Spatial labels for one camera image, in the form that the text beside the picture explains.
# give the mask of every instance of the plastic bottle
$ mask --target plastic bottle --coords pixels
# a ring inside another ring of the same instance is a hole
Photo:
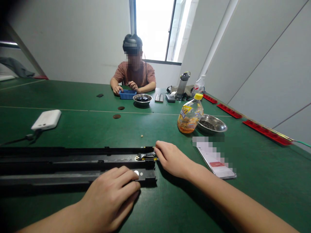
[[[192,133],[203,116],[201,104],[202,94],[195,94],[194,99],[186,103],[177,120],[177,126],[182,133]]]
[[[180,82],[179,82],[179,86],[178,86],[176,94],[175,94],[175,100],[181,100],[183,95],[184,95],[188,79],[190,78],[190,75],[188,75],[187,72],[184,72],[180,76]]]
[[[203,91],[204,84],[205,84],[204,78],[205,78],[205,75],[201,75],[201,77],[196,81],[194,88],[191,92],[192,98],[194,98],[195,94]]]

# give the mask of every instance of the blue plastic box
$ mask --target blue plastic box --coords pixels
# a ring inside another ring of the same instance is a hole
[[[120,94],[120,99],[133,99],[133,96],[136,95],[137,92],[133,90],[123,90],[123,93],[122,93],[122,91],[120,90],[119,94]]]

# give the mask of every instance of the person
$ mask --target person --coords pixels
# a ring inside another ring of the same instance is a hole
[[[123,82],[138,94],[153,91],[156,88],[155,70],[143,59],[143,42],[136,35],[128,34],[123,41],[123,50],[127,60],[121,62],[114,76],[110,80],[113,93],[119,95],[123,88],[119,83]]]
[[[175,145],[157,141],[155,153],[166,171],[198,187],[224,212],[238,231],[297,232],[258,202],[190,160]],[[138,175],[126,167],[113,168],[91,184],[81,201],[19,232],[114,231],[138,197],[140,184],[132,181],[137,179]]]

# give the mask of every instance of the cable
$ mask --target cable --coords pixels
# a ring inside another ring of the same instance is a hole
[[[23,140],[28,140],[28,141],[32,141],[30,144],[33,144],[36,142],[36,140],[38,139],[38,137],[41,135],[42,133],[42,129],[37,129],[34,134],[27,134],[25,137],[21,138],[21,139],[17,139],[17,140],[13,140],[13,141],[9,141],[9,142],[5,142],[5,143],[1,143],[1,146],[6,146],[12,143],[16,143],[16,142],[20,142]]]
[[[302,141],[296,141],[296,140],[293,140],[293,141],[295,141],[295,142],[299,142],[299,143],[301,143],[301,144],[303,144],[303,145],[305,145],[305,146],[311,147],[310,145],[306,144],[305,142],[302,142]]]
[[[149,84],[148,83],[148,78],[147,78],[147,62],[145,62],[145,65],[146,65],[146,83]]]

